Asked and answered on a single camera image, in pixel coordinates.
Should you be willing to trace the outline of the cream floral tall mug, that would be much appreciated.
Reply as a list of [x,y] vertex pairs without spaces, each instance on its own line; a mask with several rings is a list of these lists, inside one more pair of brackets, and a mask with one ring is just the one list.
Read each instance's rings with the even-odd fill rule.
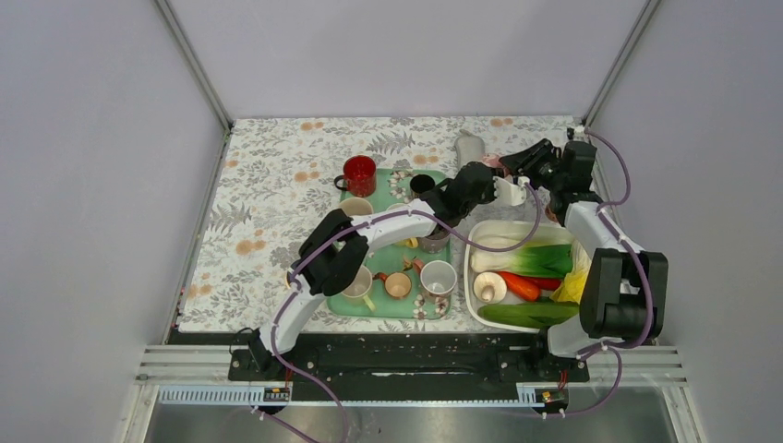
[[351,218],[369,216],[375,212],[372,204],[368,200],[357,197],[342,200],[339,203],[338,208],[342,210],[346,216]]

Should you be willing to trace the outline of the light green mug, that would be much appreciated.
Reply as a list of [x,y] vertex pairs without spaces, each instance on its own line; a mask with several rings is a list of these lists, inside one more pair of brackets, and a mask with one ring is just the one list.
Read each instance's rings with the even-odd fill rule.
[[372,287],[372,272],[366,266],[361,266],[352,283],[341,292],[341,297],[350,305],[361,305],[370,313],[375,313],[377,307],[372,300]]

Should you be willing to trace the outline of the small orange mug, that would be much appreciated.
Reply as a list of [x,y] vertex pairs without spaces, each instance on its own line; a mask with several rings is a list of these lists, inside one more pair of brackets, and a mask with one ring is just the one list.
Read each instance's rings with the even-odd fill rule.
[[376,273],[373,276],[374,281],[381,281],[385,293],[394,300],[402,300],[412,291],[412,281],[404,272],[394,272],[386,274]]

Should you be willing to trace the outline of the green floral tray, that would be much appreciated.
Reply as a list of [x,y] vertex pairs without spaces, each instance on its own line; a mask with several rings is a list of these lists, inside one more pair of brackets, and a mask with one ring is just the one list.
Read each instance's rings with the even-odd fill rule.
[[[410,180],[420,174],[430,176],[437,183],[446,178],[444,173],[438,171],[381,168],[376,172],[376,190],[372,195],[366,197],[366,200],[376,213],[395,204],[407,203],[412,199]],[[369,254],[364,265],[373,274],[380,272],[390,275],[395,271],[402,271],[407,259],[419,260],[423,264],[436,260],[449,262],[451,260],[451,246],[446,245],[439,252],[429,253],[420,247],[389,245]],[[390,296],[384,289],[383,282],[375,280],[369,293],[369,298],[376,307],[374,310],[364,302],[350,301],[341,294],[329,298],[327,307],[334,315],[341,317],[440,320],[449,314],[451,310],[450,299],[448,297],[437,298],[423,292],[416,268],[409,269],[404,274],[411,279],[412,290],[402,299]]]

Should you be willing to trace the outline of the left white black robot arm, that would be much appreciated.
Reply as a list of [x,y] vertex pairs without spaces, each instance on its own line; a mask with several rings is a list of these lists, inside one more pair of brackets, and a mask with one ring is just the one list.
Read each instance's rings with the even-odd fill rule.
[[496,199],[501,168],[469,162],[458,174],[397,210],[348,216],[332,210],[299,248],[287,271],[291,293],[248,343],[251,367],[266,379],[280,376],[299,333],[323,301],[347,289],[367,255],[407,238],[455,228],[478,205]]

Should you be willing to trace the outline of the red mug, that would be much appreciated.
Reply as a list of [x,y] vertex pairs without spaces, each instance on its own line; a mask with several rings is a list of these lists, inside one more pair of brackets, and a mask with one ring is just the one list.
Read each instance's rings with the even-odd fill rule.
[[355,197],[371,196],[377,185],[377,165],[368,156],[357,155],[348,159],[343,165],[343,173],[334,178],[334,186]]

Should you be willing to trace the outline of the tall pink patterned mug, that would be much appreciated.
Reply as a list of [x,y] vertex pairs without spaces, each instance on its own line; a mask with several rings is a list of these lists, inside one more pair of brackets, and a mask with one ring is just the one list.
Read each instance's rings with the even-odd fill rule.
[[500,156],[498,154],[485,154],[481,161],[487,167],[492,168],[495,173],[501,175],[506,175],[508,173],[508,169],[500,162]]

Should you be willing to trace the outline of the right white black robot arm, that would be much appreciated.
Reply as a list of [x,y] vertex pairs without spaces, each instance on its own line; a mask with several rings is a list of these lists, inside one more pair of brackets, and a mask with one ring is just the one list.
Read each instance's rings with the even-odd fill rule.
[[548,328],[547,345],[529,356],[531,371],[544,380],[565,369],[566,357],[584,360],[606,347],[633,349],[662,328],[668,260],[637,245],[609,217],[610,203],[591,189],[596,154],[585,141],[557,148],[542,139],[499,159],[512,176],[549,192],[551,212],[591,260],[578,315]]

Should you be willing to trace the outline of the dark brown mug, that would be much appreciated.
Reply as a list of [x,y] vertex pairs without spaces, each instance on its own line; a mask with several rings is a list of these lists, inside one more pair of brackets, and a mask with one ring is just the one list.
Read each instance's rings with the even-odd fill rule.
[[435,180],[428,174],[417,174],[409,182],[412,198],[419,198],[422,194],[435,187]]

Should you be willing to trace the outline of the mauve mug black handle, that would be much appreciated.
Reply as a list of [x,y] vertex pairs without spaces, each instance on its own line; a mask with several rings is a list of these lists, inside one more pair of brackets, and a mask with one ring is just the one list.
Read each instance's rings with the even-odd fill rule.
[[437,230],[435,233],[418,237],[418,247],[425,253],[437,254],[449,246],[451,233],[447,230]]

